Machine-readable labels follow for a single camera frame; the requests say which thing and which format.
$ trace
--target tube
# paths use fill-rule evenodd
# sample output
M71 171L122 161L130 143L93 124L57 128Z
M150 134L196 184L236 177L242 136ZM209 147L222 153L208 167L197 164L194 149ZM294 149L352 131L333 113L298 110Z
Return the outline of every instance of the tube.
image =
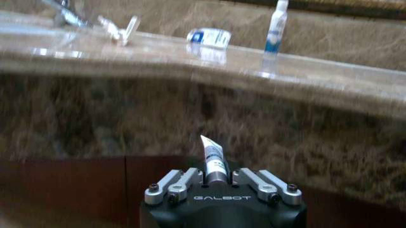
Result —
M228 169L225 166L224 148L210 138L201 135L205 147L206 183L224 182L228 184Z

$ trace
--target countertop edge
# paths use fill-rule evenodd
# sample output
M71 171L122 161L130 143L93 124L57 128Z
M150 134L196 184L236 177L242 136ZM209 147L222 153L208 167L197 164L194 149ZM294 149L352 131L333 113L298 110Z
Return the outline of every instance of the countertop edge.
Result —
M0 55L0 72L33 75L117 78L165 78L186 80L232 89L244 89L280 98L356 111L380 117L406 119L406 101L397 97L365 94L329 88L313 83L261 78L256 72L225 70L213 66L196 66L185 62L102 61L18 55Z

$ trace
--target marble backsplash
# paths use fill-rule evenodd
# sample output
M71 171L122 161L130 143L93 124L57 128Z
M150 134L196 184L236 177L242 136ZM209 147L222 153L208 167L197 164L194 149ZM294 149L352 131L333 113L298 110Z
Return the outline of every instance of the marble backsplash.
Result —
M122 27L133 15L140 30L186 37L200 27L232 31L230 43L264 49L273 9L248 4L197 0L75 0L77 11L94 22L99 14ZM53 16L39 0L6 0L0 10ZM339 17L290 10L281 46L284 53L406 70L406 26L396 20Z

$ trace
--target toothpaste tube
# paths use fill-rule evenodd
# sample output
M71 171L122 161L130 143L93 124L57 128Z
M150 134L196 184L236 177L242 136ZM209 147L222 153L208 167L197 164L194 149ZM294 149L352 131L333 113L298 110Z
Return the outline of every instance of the toothpaste tube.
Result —
M228 183L228 169L225 165L224 148L210 138L201 135L205 146L206 183Z
M269 27L268 37L266 37L266 52L278 53L280 46L282 42L282 35L288 20L288 5L289 0L278 0L277 10L272 17L272 24Z

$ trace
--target marble countertop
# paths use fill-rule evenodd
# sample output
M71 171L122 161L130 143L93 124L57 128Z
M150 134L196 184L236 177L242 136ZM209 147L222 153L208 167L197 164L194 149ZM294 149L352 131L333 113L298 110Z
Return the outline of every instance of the marble countertop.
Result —
M236 46L222 51L141 32L119 47L106 37L51 25L47 18L0 12L0 71L192 80L406 119L406 72L286 54L274 58Z

